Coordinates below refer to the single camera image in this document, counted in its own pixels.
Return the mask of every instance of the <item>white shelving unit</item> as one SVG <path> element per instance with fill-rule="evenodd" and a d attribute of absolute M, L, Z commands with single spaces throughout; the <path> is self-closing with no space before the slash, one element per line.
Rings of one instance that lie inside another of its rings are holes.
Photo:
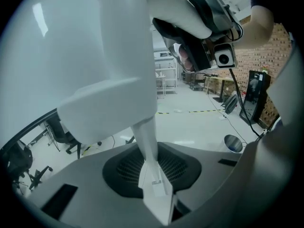
<path fill-rule="evenodd" d="M 166 75 L 166 92 L 176 92 L 176 87 L 178 86 L 177 62 L 173 56 L 164 56 L 164 54 L 169 55 L 169 51 L 166 48 L 154 50 L 155 71 L 158 74 L 162 72 L 162 74 Z M 158 87 L 157 91 L 162 92 L 162 87 Z"/>

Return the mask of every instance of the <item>brick wall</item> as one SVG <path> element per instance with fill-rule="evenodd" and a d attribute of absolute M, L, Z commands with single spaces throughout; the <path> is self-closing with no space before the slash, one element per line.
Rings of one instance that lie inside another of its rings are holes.
<path fill-rule="evenodd" d="M 250 21 L 250 16 L 241 21 L 245 24 Z M 240 91 L 246 91 L 248 85 L 249 70 L 262 72 L 266 67 L 271 76 L 271 84 L 274 82 L 278 73 L 285 65 L 291 51 L 289 35 L 281 24 L 275 24 L 271 39 L 266 45 L 256 49 L 236 50 L 237 68 L 233 69 Z M 212 73 L 219 77 L 231 77 L 228 70 L 213 70 Z M 220 92 L 221 82 L 215 82 L 213 87 L 217 93 Z M 224 90 L 229 87 L 226 94 L 231 94 L 235 90 L 230 82 L 225 83 Z M 277 110 L 269 97 L 261 114 L 261 125 L 269 126 L 277 115 Z"/>

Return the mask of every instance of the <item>camera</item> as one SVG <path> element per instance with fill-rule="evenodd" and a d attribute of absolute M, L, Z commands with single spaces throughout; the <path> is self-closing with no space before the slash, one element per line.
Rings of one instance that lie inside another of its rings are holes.
<path fill-rule="evenodd" d="M 214 56 L 218 67 L 235 67 L 234 55 L 230 44 L 214 47 Z"/>

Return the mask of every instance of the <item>office chair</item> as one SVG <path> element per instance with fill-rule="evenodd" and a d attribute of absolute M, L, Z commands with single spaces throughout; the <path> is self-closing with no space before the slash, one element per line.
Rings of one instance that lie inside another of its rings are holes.
<path fill-rule="evenodd" d="M 66 150 L 68 154 L 71 154 L 71 149 L 77 145 L 77 158 L 79 159 L 81 143 L 78 142 L 70 132 L 64 132 L 63 127 L 60 123 L 59 116 L 56 115 L 46 120 L 46 122 L 48 123 L 51 129 L 55 141 L 57 141 L 58 143 L 66 143 L 70 145 Z"/>
<path fill-rule="evenodd" d="M 15 143 L 4 155 L 3 155 L 4 165 L 7 167 L 8 174 L 12 179 L 13 187 L 20 190 L 23 195 L 20 184 L 27 186 L 24 182 L 19 181 L 19 177 L 25 177 L 24 173 L 26 172 L 30 178 L 31 185 L 29 189 L 32 191 L 33 187 L 37 187 L 38 184 L 41 183 L 40 179 L 43 174 L 49 169 L 49 171 L 53 171 L 53 169 L 49 166 L 44 168 L 41 172 L 36 170 L 35 176 L 32 176 L 29 173 L 29 169 L 33 163 L 32 151 L 22 142 L 18 141 Z"/>

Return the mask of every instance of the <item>black vent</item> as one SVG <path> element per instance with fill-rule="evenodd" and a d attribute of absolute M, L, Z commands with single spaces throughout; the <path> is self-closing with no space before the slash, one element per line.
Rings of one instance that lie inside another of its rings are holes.
<path fill-rule="evenodd" d="M 139 176 L 144 164 L 141 151 L 136 143 L 110 158 L 103 167 L 106 184 L 116 193 L 127 198 L 143 198 L 143 190 L 138 187 Z"/>
<path fill-rule="evenodd" d="M 201 173 L 200 162 L 165 143 L 158 143 L 158 163 L 172 184 L 173 192 L 187 189 Z"/>
<path fill-rule="evenodd" d="M 182 158 L 164 148 L 159 149 L 158 158 L 158 163 L 170 183 L 180 178 L 188 167 Z"/>
<path fill-rule="evenodd" d="M 121 159 L 117 166 L 117 172 L 127 182 L 138 185 L 143 164 L 144 159 L 138 149 L 138 151 L 133 151 Z"/>

